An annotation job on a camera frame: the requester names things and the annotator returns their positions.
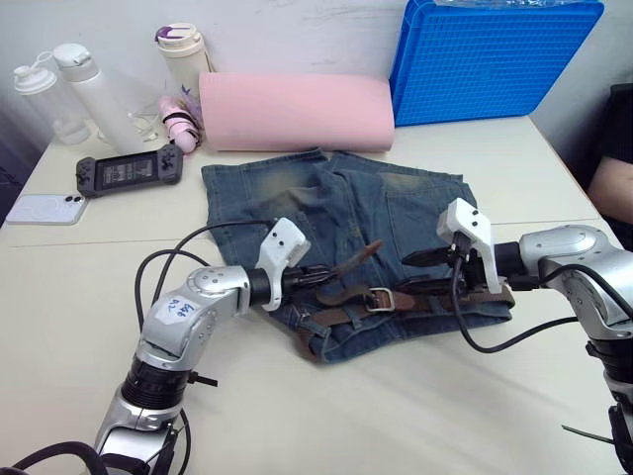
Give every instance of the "white water bottle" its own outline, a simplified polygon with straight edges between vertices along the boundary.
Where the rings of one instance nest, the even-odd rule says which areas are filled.
[[[187,109],[198,125],[202,126],[198,81],[201,72],[214,72],[205,39],[191,23],[172,23],[159,28],[154,40],[178,85]]]
[[[52,51],[68,81],[108,143],[121,154],[143,151],[142,139],[106,77],[82,45],[68,43]]]

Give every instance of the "belt buckle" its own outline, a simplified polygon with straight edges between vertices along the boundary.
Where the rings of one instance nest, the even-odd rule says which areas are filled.
[[[371,297],[373,297],[373,302],[371,301],[372,299],[370,296],[365,296],[365,310],[367,312],[374,314],[377,312],[393,312],[396,309],[394,293],[391,291],[391,289],[388,289],[386,287],[372,287],[371,289],[369,289],[369,291],[372,293]],[[387,294],[389,305],[382,307],[377,306],[377,304],[380,304],[380,301],[376,296],[378,292],[384,292],[385,294]]]

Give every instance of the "phone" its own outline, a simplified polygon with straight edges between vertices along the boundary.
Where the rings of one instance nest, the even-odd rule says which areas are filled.
[[[81,195],[23,195],[6,222],[14,225],[74,225],[86,208]]]

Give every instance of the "jeans pocket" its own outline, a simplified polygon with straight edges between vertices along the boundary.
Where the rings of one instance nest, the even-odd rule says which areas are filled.
[[[456,198],[475,203],[468,186],[458,182],[446,181],[425,189],[387,193],[387,208],[402,278],[422,274],[429,278],[448,276],[446,265],[416,268],[402,265],[400,260],[417,250],[447,245],[437,235],[437,220]]]

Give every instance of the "metal buckle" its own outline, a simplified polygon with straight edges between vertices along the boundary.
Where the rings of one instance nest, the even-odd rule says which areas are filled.
[[[378,298],[376,296],[374,297],[374,301],[370,302],[369,301],[369,296],[365,296],[365,310],[369,313],[375,313],[375,312],[392,312],[396,309],[396,302],[394,301],[394,293],[386,288],[386,287],[372,287],[371,289],[369,289],[369,291],[372,294],[376,294],[376,292],[385,292],[387,294],[387,296],[389,297],[389,306],[388,307],[371,307],[372,304],[376,305]]]

